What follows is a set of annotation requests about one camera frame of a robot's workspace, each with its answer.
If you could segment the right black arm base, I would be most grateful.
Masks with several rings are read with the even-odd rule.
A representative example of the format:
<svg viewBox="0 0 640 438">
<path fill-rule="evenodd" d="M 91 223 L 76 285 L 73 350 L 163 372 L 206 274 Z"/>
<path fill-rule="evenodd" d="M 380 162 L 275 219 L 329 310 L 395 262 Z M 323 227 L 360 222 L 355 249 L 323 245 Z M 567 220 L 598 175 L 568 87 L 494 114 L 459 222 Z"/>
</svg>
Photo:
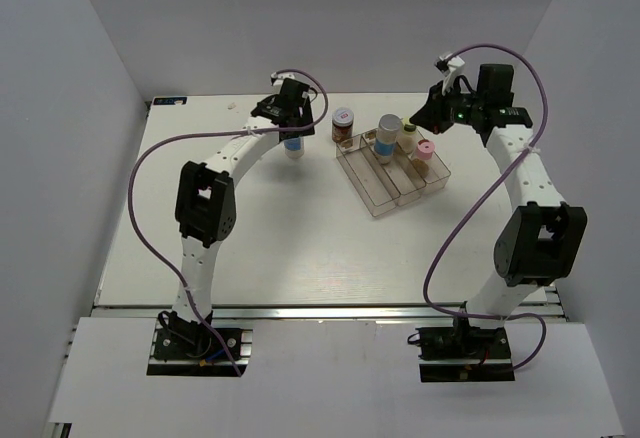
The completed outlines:
<svg viewBox="0 0 640 438">
<path fill-rule="evenodd" d="M 467 318 L 449 326 L 420 327 L 407 344 L 419 349 L 422 383 L 481 383 L 515 380 L 511 349 L 503 327 L 483 329 Z"/>
</svg>

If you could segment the silver lid pearl jar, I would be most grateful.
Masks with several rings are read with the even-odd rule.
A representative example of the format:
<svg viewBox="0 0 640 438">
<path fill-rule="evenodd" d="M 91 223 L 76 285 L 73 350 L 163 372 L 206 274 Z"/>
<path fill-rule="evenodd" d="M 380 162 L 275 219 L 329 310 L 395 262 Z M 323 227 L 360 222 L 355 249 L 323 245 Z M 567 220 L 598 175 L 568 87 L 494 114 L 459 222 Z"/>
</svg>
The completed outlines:
<svg viewBox="0 0 640 438">
<path fill-rule="evenodd" d="M 302 137 L 290 138 L 283 142 L 285 154 L 291 159 L 299 159 L 304 155 L 304 140 Z"/>
<path fill-rule="evenodd" d="M 385 114 L 380 118 L 373 152 L 381 164 L 387 164 L 391 161 L 396 139 L 402 126 L 402 120 L 396 115 Z"/>
</svg>

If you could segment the pink cap spice bottle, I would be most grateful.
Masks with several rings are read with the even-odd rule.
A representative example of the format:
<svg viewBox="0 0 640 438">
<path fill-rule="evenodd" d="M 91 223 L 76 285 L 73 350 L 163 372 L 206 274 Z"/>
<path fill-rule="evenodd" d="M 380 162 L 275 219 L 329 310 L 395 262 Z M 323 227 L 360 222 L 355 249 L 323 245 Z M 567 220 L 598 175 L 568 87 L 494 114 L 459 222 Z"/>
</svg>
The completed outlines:
<svg viewBox="0 0 640 438">
<path fill-rule="evenodd" d="M 435 152 L 435 145 L 427 139 L 420 140 L 411 155 L 411 164 L 418 175 L 426 179 L 430 171 L 430 160 Z"/>
</svg>

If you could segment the yellow cap spice bottle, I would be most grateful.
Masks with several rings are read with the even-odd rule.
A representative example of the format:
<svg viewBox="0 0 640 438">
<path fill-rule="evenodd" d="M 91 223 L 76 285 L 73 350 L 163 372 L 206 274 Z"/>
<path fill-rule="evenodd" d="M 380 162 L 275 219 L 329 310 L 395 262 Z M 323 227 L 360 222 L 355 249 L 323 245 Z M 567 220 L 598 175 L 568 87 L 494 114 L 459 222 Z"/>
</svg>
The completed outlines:
<svg viewBox="0 0 640 438">
<path fill-rule="evenodd" d="M 411 155 L 416 147 L 417 127 L 408 118 L 403 120 L 402 130 L 397 136 L 397 144 L 407 155 Z"/>
</svg>

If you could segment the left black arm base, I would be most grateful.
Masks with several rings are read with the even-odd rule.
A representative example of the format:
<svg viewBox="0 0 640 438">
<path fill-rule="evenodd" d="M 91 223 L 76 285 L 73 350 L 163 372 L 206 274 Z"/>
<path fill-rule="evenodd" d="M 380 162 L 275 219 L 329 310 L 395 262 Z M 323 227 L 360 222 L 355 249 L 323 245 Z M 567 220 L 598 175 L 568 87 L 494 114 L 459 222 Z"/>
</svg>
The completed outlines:
<svg viewBox="0 0 640 438">
<path fill-rule="evenodd" d="M 250 330 L 217 328 L 221 341 L 198 321 L 186 321 L 175 311 L 156 319 L 146 374 L 165 377 L 242 376 L 250 357 Z"/>
</svg>

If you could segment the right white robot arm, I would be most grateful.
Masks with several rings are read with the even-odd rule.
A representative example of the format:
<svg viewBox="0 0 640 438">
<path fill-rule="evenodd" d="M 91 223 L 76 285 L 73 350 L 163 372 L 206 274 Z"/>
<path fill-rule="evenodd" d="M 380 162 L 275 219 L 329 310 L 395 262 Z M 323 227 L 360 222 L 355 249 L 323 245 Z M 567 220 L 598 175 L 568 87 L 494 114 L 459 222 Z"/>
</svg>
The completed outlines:
<svg viewBox="0 0 640 438">
<path fill-rule="evenodd" d="M 493 248 L 494 270 L 458 312 L 467 322 L 451 332 L 453 348 L 472 357 L 486 347 L 486 330 L 502 327 L 532 293 L 570 274 L 587 215 L 569 205 L 548 176 L 529 113 L 513 104 L 512 66 L 481 65 L 474 88 L 461 59 L 440 60 L 437 67 L 443 78 L 429 89 L 411 123 L 433 134 L 455 124 L 471 127 L 498 166 L 512 207 Z"/>
</svg>

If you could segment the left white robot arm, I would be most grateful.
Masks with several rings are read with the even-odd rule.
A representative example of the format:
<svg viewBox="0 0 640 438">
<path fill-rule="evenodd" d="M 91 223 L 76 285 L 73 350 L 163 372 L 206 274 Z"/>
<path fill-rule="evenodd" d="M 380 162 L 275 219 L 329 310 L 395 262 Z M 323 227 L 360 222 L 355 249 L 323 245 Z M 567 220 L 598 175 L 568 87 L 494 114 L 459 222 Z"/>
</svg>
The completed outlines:
<svg viewBox="0 0 640 438">
<path fill-rule="evenodd" d="M 212 157 L 188 162 L 181 170 L 175 218 L 182 242 L 181 275 L 186 286 L 178 292 L 172 311 L 190 322 L 180 328 L 177 345 L 188 356 L 199 357 L 211 345 L 211 332 L 197 322 L 211 313 L 211 289 L 217 255 L 236 223 L 235 191 L 257 161 L 291 132 L 313 122 L 309 94 L 312 87 L 284 74 L 277 92 L 256 104 L 241 134 Z"/>
</svg>

